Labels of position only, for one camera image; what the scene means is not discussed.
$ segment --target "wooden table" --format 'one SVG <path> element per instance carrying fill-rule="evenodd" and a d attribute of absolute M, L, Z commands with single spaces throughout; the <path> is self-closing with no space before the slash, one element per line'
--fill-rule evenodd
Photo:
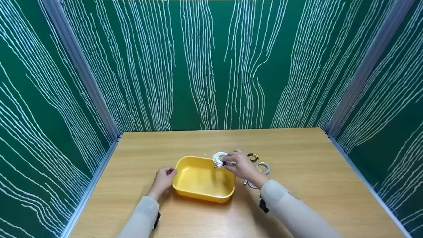
<path fill-rule="evenodd" d="M 404 237 L 319 128 L 124 133 L 72 238 L 115 238 L 146 194 L 156 170 L 185 155 L 241 148 L 271 166 L 269 176 L 323 216 L 345 238 Z M 170 191 L 151 237 L 292 237 L 258 208 L 259 191 L 237 180 L 225 204 Z"/>

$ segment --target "yellow bin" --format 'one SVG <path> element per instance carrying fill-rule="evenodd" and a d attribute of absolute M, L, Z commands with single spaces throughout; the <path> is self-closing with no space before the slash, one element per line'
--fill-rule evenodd
<path fill-rule="evenodd" d="M 235 191 L 235 175 L 225 168 L 215 169 L 212 159 L 185 156 L 176 164 L 178 174 L 172 186 L 182 196 L 226 202 Z"/>

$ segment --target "white cable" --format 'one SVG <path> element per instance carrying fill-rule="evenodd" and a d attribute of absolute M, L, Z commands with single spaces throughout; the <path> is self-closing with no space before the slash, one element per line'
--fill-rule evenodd
<path fill-rule="evenodd" d="M 217 152 L 216 154 L 213 155 L 213 162 L 215 162 L 217 165 L 215 166 L 215 168 L 221 168 L 224 164 L 223 162 L 219 159 L 220 157 L 225 157 L 228 154 L 225 152 Z"/>
<path fill-rule="evenodd" d="M 260 170 L 258 167 L 260 165 L 263 165 L 264 167 L 266 167 L 266 171 L 262 171 L 264 174 L 269 174 L 270 173 L 270 166 L 266 163 L 266 162 L 258 162 L 255 166 L 257 167 L 258 170 Z M 250 188 L 253 189 L 257 189 L 257 186 L 254 185 L 252 182 L 244 180 L 244 185 L 248 184 L 248 186 L 250 186 Z"/>

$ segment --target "green wall panel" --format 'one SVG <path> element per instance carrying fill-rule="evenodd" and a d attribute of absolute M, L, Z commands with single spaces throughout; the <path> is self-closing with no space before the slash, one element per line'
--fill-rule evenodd
<path fill-rule="evenodd" d="M 415 1 L 336 140 L 413 237 L 423 237 L 423 1 Z"/>
<path fill-rule="evenodd" d="M 61 1 L 120 131 L 324 127 L 393 2 Z"/>
<path fill-rule="evenodd" d="M 112 142 L 39 4 L 0 0 L 0 237 L 60 237 Z"/>

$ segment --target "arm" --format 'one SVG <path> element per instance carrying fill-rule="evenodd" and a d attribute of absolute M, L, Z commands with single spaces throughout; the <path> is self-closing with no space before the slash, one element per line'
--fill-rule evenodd
<path fill-rule="evenodd" d="M 156 222 L 159 204 L 150 196 L 143 196 L 118 238 L 147 238 Z"/>
<path fill-rule="evenodd" d="M 319 214 L 294 197 L 286 188 L 258 171 L 247 156 L 235 150 L 223 158 L 224 167 L 241 179 L 247 179 L 261 190 L 269 211 L 295 238 L 340 238 L 341 236 Z"/>
<path fill-rule="evenodd" d="M 274 180 L 261 188 L 269 211 L 296 238 L 340 238 L 341 236 L 319 214 L 294 197 Z"/>
<path fill-rule="evenodd" d="M 175 168 L 170 166 L 157 171 L 147 196 L 143 196 L 138 203 L 118 238 L 147 238 L 150 235 L 159 211 L 157 201 L 172 185 L 177 172 Z"/>

